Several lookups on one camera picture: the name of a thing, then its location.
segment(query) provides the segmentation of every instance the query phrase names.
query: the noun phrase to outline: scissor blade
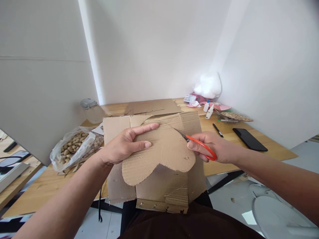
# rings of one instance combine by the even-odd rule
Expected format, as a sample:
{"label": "scissor blade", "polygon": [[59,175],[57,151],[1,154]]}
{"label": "scissor blade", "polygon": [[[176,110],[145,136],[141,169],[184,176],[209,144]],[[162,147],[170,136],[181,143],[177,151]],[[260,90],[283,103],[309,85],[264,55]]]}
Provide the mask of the scissor blade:
{"label": "scissor blade", "polygon": [[185,136],[185,134],[183,134],[181,131],[179,131],[178,129],[175,129],[178,133],[180,133],[181,136],[183,136],[183,138],[188,142],[189,141],[189,138],[187,138]]}

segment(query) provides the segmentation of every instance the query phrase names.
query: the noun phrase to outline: orange scissors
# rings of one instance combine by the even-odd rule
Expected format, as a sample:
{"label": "orange scissors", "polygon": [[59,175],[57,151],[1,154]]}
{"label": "orange scissors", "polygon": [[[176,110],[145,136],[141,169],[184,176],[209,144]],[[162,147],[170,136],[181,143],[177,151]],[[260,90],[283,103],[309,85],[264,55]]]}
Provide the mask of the orange scissors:
{"label": "orange scissors", "polygon": [[188,135],[183,134],[183,133],[182,133],[181,131],[179,131],[178,129],[175,129],[175,130],[176,130],[178,133],[180,133],[181,136],[183,136],[183,138],[184,138],[187,142],[189,142],[189,141],[194,141],[194,142],[200,144],[201,146],[203,146],[205,149],[207,149],[207,151],[211,153],[212,157],[211,157],[211,156],[208,156],[208,155],[205,155],[206,158],[208,158],[209,160],[212,160],[212,161],[215,161],[215,160],[217,159],[217,156],[216,156],[215,152],[214,152],[213,150],[211,150],[211,148],[208,147],[206,144],[204,144],[203,142],[201,142],[201,141],[199,141],[199,140],[197,140],[197,139],[192,138],[191,136],[188,136]]}

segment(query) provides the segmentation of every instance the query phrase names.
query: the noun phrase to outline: smartphone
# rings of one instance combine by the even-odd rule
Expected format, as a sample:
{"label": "smartphone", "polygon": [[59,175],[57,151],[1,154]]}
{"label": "smartphone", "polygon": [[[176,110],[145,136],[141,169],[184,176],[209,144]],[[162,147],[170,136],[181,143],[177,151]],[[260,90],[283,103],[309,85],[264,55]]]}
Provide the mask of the smartphone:
{"label": "smartphone", "polygon": [[233,131],[245,143],[245,145],[252,150],[267,152],[268,149],[263,146],[254,136],[252,136],[246,129],[233,128]]}
{"label": "smartphone", "polygon": [[19,163],[26,158],[28,158],[31,154],[28,151],[20,150],[10,157],[17,157],[17,158],[7,158],[0,162],[0,167],[8,167],[9,165]]}

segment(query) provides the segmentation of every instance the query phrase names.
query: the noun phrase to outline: bag of peanuts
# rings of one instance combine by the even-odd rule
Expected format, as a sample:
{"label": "bag of peanuts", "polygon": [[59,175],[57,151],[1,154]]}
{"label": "bag of peanuts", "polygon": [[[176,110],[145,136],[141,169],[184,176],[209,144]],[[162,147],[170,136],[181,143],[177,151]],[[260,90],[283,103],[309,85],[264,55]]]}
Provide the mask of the bag of peanuts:
{"label": "bag of peanuts", "polygon": [[56,144],[50,154],[55,171],[62,172],[84,155],[93,153],[101,146],[104,141],[103,136],[91,132],[92,129],[91,127],[76,127]]}

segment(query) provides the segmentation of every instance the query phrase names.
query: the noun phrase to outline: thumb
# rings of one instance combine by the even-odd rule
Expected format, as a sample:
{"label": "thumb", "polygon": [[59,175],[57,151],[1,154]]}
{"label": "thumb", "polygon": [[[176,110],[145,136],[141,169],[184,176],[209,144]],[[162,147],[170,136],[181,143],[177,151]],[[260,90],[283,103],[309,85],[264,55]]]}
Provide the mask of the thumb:
{"label": "thumb", "polygon": [[129,144],[129,150],[131,153],[135,153],[151,146],[152,144],[149,141],[137,141]]}
{"label": "thumb", "polygon": [[205,154],[205,155],[211,155],[210,152],[208,152],[207,149],[205,149],[203,146],[201,146],[200,144],[194,142],[194,141],[189,141],[187,143],[187,148],[189,148],[190,150],[193,150],[195,152],[199,152],[201,154]]}

